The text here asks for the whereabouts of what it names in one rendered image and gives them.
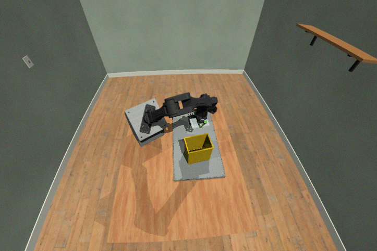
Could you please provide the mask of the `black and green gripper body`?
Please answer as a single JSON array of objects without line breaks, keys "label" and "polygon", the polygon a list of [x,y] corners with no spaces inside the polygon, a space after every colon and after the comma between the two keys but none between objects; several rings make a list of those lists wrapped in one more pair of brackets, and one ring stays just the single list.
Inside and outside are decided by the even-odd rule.
[{"label": "black and green gripper body", "polygon": [[[199,110],[199,109],[194,109],[195,111],[195,114],[196,114],[196,120],[197,120],[197,123],[204,123],[204,120],[207,119],[207,117],[202,117],[202,112],[204,110]],[[201,120],[201,119],[204,119],[204,120]]]}]

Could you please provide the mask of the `yellow open-top bin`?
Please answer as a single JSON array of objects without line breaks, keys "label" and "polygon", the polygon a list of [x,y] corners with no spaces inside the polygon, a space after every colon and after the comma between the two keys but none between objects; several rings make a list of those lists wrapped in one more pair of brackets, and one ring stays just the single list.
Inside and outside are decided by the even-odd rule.
[{"label": "yellow open-top bin", "polygon": [[188,164],[210,160],[214,147],[208,133],[184,137],[184,141]]}]

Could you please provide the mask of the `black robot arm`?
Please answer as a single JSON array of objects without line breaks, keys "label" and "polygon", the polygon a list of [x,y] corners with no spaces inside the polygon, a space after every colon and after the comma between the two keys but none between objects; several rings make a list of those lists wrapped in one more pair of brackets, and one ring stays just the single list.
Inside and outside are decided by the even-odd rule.
[{"label": "black robot arm", "polygon": [[[165,116],[173,118],[194,112],[195,108],[204,110],[202,112],[202,117],[207,116],[208,112],[214,114],[217,111],[217,97],[211,97],[210,99],[210,96],[207,95],[207,93],[202,94],[200,97],[201,98],[191,97],[189,92],[169,97],[164,99],[165,102],[163,103],[163,106],[157,110],[155,110],[155,106],[146,104],[140,132],[149,134],[152,123],[158,122],[158,120],[161,120]],[[182,102],[182,109],[180,109],[179,101]]]}]

